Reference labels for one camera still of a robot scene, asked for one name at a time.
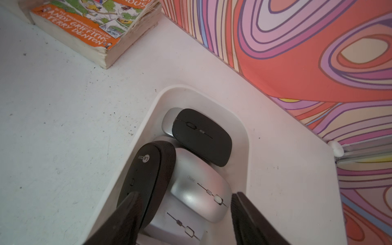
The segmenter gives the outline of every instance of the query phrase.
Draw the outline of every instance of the book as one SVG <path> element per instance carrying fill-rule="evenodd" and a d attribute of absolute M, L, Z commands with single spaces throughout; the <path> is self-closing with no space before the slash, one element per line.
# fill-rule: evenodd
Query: book
<path fill-rule="evenodd" d="M 51 0 L 31 9 L 42 30 L 109 68 L 138 38 L 155 27 L 158 0 Z"/>

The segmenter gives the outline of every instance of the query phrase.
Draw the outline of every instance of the cartoon illustration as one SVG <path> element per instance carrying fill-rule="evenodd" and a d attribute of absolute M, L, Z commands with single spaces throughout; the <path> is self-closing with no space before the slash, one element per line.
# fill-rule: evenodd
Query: cartoon illustration
<path fill-rule="evenodd" d="M 125 20 L 125 19 L 122 19 L 120 17 L 118 17 L 117 20 L 119 22 L 121 22 L 122 24 L 132 24 L 132 20 Z"/>
<path fill-rule="evenodd" d="M 87 9 L 94 10 L 98 12 L 102 7 L 97 7 L 94 3 L 93 0 L 82 0 L 83 6 L 85 6 Z"/>
<path fill-rule="evenodd" d="M 68 13 L 92 20 L 113 38 L 124 34 L 142 11 L 115 0 L 52 0 L 50 3 Z"/>

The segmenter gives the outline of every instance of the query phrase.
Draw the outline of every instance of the silver mouse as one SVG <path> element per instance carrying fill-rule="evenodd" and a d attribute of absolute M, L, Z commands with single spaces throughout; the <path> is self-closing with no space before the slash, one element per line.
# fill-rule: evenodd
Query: silver mouse
<path fill-rule="evenodd" d="M 207 221 L 221 221 L 231 203 L 229 183 L 175 139 L 160 136 L 155 140 L 169 141 L 176 148 L 176 164 L 167 190 Z"/>

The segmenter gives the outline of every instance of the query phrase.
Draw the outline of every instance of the mouse scroll wheel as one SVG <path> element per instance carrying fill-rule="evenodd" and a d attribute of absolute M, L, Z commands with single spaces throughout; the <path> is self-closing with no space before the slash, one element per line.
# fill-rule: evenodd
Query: mouse scroll wheel
<path fill-rule="evenodd" d="M 196 129 L 196 126 L 191 122 L 187 122 L 187 126 L 190 127 L 191 129 Z"/>

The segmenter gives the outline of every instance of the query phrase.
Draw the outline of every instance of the psychedelic swirl pattern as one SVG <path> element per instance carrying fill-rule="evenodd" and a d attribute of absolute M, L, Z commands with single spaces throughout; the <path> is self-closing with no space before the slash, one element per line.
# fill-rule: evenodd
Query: psychedelic swirl pattern
<path fill-rule="evenodd" d="M 279 1 L 244 0 L 238 24 L 240 47 L 255 59 L 275 57 L 319 32 L 354 1 L 299 0 L 282 9 L 284 3 Z"/>
<path fill-rule="evenodd" d="M 161 0 L 164 13 L 324 141 L 392 135 L 390 0 Z M 392 244 L 392 156 L 337 168 L 349 244 Z"/>
<path fill-rule="evenodd" d="M 347 86 L 392 89 L 391 44 L 392 13 L 339 37 L 326 49 L 320 68 L 332 79 Z"/>

